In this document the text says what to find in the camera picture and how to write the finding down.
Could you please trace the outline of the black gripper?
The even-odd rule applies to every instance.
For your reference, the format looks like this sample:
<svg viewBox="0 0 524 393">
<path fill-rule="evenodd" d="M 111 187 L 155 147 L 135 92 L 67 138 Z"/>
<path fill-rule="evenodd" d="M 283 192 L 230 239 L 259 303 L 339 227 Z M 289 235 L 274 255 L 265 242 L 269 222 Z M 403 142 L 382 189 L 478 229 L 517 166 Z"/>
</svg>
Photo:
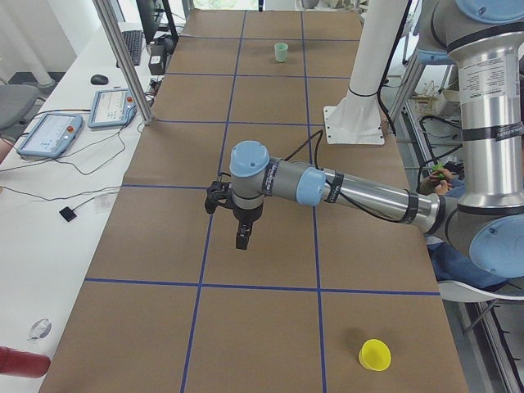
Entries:
<svg viewBox="0 0 524 393">
<path fill-rule="evenodd" d="M 263 205 L 254 209 L 243 209 L 237 205 L 233 207 L 233 215 L 239 222 L 236 234 L 237 249 L 247 249 L 251 236 L 251 225 L 261 217 L 262 213 Z"/>
</svg>

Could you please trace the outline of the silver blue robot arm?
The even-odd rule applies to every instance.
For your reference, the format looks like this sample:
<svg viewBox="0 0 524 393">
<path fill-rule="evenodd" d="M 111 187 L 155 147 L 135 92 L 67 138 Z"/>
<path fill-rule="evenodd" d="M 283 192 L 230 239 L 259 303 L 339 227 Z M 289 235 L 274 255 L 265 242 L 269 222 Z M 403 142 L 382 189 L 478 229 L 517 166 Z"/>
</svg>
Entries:
<svg viewBox="0 0 524 393">
<path fill-rule="evenodd" d="M 392 223 L 412 224 L 503 278 L 523 274 L 523 175 L 518 50 L 520 1 L 425 1 L 417 54 L 458 68 L 466 191 L 457 201 L 423 196 L 305 162 L 272 157 L 257 141 L 231 153 L 228 200 L 246 248 L 266 197 L 303 206 L 353 206 Z"/>
</svg>

